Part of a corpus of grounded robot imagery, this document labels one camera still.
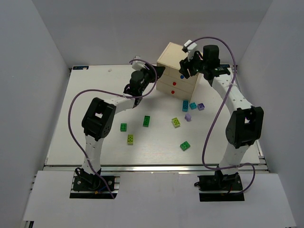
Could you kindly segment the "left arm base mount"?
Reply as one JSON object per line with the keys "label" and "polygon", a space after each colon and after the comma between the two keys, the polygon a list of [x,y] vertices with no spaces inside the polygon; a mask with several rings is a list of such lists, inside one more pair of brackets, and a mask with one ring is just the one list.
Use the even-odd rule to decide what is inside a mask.
{"label": "left arm base mount", "polygon": [[119,190],[119,176],[102,176],[105,182],[95,174],[89,174],[82,168],[76,168],[71,185],[70,199],[113,200]]}

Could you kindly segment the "yellow-green lego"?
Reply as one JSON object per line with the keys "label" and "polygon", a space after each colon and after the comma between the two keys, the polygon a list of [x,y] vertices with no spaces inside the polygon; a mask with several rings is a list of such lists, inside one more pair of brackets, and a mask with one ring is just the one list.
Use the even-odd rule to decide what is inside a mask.
{"label": "yellow-green lego", "polygon": [[172,118],[171,122],[172,122],[172,124],[173,124],[174,128],[178,128],[178,127],[180,127],[180,122],[179,122],[179,120],[178,120],[178,118],[177,118],[177,117]]}
{"label": "yellow-green lego", "polygon": [[133,145],[133,135],[132,134],[129,134],[127,136],[127,144],[128,145]]}

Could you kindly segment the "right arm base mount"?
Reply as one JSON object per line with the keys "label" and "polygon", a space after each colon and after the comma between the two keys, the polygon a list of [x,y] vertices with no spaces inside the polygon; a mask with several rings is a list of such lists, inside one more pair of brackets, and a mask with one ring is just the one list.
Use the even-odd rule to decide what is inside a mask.
{"label": "right arm base mount", "polygon": [[243,186],[239,173],[224,175],[215,171],[214,175],[200,175],[194,187],[199,189],[200,202],[244,201]]}

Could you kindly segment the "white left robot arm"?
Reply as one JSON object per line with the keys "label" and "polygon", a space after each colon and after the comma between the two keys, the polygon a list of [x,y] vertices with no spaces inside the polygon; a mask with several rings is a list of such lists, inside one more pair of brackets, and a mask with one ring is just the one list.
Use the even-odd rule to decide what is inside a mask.
{"label": "white left robot arm", "polygon": [[82,120],[85,134],[85,152],[87,157],[81,171],[95,175],[100,173],[100,156],[104,138],[109,134],[114,116],[127,109],[135,108],[142,100],[142,95],[150,83],[155,83],[164,73],[165,67],[145,65],[131,74],[129,84],[124,88],[124,94],[132,98],[114,97],[108,100],[94,98]]}

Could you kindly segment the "cream wooden drawer cabinet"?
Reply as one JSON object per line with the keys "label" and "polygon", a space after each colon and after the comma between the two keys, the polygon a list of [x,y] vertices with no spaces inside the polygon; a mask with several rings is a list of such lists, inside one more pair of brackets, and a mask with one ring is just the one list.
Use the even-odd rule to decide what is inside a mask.
{"label": "cream wooden drawer cabinet", "polygon": [[201,74],[196,74],[188,79],[179,72],[180,61],[187,54],[182,51],[182,46],[170,42],[157,60],[158,67],[165,70],[156,84],[156,89],[164,94],[176,97],[180,100],[190,101],[200,82]]}

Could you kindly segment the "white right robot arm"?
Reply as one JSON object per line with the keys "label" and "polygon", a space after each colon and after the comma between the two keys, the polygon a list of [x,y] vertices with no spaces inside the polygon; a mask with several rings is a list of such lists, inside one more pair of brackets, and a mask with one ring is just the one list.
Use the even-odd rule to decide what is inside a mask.
{"label": "white right robot arm", "polygon": [[225,179],[231,179],[238,173],[245,152],[261,136],[264,111],[242,95],[231,70],[220,64],[218,46],[206,45],[199,52],[197,44],[188,40],[182,51],[187,53],[187,57],[180,61],[179,72],[185,78],[203,74],[230,112],[225,130],[228,145],[218,168]]}

